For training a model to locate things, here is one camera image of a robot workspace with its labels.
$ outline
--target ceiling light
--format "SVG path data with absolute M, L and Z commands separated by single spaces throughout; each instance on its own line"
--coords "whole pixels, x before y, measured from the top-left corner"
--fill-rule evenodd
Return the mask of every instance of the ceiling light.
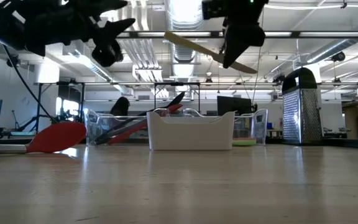
M 266 37 L 289 37 L 292 32 L 265 32 Z
M 358 32 L 301 32 L 300 37 L 358 37 Z
M 181 37 L 209 37 L 211 32 L 174 32 Z
M 139 37 L 163 37 L 164 32 L 139 32 L 137 35 Z
M 122 33 L 118 34 L 118 37 L 129 37 L 129 33 L 122 32 Z
M 85 83 L 85 85 L 110 85 L 110 83 L 90 82 L 90 83 Z

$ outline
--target fluorescent light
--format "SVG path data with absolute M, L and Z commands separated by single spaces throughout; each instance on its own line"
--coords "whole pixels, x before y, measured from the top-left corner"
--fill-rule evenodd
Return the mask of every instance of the fluorescent light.
M 291 32 L 265 32 L 267 37 L 289 37 Z
M 124 82 L 119 82 L 118 84 L 120 85 L 154 85 L 154 83 L 152 82 L 138 82 L 138 83 L 124 83 Z
M 180 37 L 209 37 L 211 32 L 173 32 Z M 139 32 L 139 37 L 163 37 L 164 32 Z
M 194 43 L 208 43 L 208 39 L 198 39 L 198 40 L 191 40 Z M 163 39 L 162 42 L 164 44 L 171 44 L 171 42 L 169 40 L 165 40 Z
M 85 85 L 110 85 L 110 83 L 93 82 L 93 83 L 85 83 Z
M 301 32 L 300 37 L 358 37 L 358 32 Z
M 129 33 L 127 33 L 127 32 L 122 32 L 122 33 L 118 34 L 117 37 L 129 37 Z
M 86 102 L 109 102 L 110 100 L 85 100 Z
M 163 37 L 164 32 L 139 32 L 137 35 L 139 37 Z
M 224 83 L 200 83 L 201 85 L 236 85 L 237 83 L 235 82 L 224 82 Z
M 172 71 L 178 78 L 188 78 L 194 73 L 194 65 L 173 65 Z
M 211 32 L 174 32 L 181 37 L 209 37 Z

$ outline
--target ductwork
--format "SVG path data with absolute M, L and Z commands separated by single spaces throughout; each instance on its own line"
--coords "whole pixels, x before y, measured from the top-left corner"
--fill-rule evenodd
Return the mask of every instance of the ductwork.
M 131 13 L 131 17 L 136 19 L 136 22 L 131 27 L 132 30 L 149 30 L 146 0 L 140 0 L 140 7 L 138 6 L 137 1 L 131 0 L 131 6 L 132 7 L 125 7 L 120 11 L 113 11 L 107 17 L 110 17 L 115 21 L 119 19 L 127 19 L 127 15 Z M 141 13 L 140 19 L 138 16 L 139 9 Z M 151 39 L 119 40 L 119 43 L 134 63 L 132 75 L 136 80 L 143 80 L 145 82 L 163 82 L 161 67 L 158 64 Z M 165 89 L 157 89 L 157 91 L 159 92 L 159 97 L 168 97 Z
M 103 78 L 107 82 L 117 82 L 112 75 L 96 61 L 92 59 L 91 49 L 80 40 L 74 40 L 70 45 L 63 46 L 63 55 L 72 55 L 79 59 L 78 61 L 88 67 L 95 75 Z M 134 91 L 121 85 L 114 85 L 122 95 L 132 96 Z
M 331 43 L 321 47 L 317 51 L 305 57 L 303 61 L 299 65 L 307 65 L 312 63 L 318 63 L 324 59 L 327 59 L 348 47 L 351 47 L 358 43 L 358 39 L 346 39 L 346 40 L 334 40 Z M 279 69 L 281 71 L 286 70 L 289 66 L 292 66 L 292 62 L 283 63 L 281 66 L 277 67 L 275 70 Z
M 169 30 L 199 30 L 203 25 L 202 0 L 165 0 L 165 10 Z M 196 52 L 189 48 L 172 44 L 172 72 L 179 82 L 188 82 L 194 74 Z

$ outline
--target green object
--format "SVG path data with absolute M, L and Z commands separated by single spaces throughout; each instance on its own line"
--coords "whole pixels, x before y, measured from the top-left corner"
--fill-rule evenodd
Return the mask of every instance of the green object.
M 233 146 L 254 146 L 256 145 L 256 139 L 246 139 L 246 140 L 234 140 Z

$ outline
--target wooden spatula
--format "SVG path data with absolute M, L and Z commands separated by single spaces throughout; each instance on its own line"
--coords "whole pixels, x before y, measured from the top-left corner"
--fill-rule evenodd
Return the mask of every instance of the wooden spatula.
M 85 138 L 84 124 L 62 122 L 42 130 L 27 145 L 0 144 L 0 154 L 53 153 L 68 149 Z
M 196 44 L 188 39 L 180 37 L 179 35 L 176 35 L 173 32 L 165 31 L 164 38 L 169 40 L 173 44 L 182 45 L 184 47 L 195 50 L 199 53 L 210 55 L 210 56 L 212 56 L 214 61 L 223 63 L 223 57 L 224 57 L 223 55 L 219 55 L 219 54 L 213 52 L 212 50 L 206 49 L 205 47 L 203 47 L 199 44 Z M 240 72 L 244 72 L 244 73 L 249 73 L 249 74 L 257 73 L 257 71 L 254 70 L 253 68 L 250 68 L 250 67 L 243 65 L 241 63 L 238 63 L 238 62 L 234 62 L 230 67 L 232 67 Z

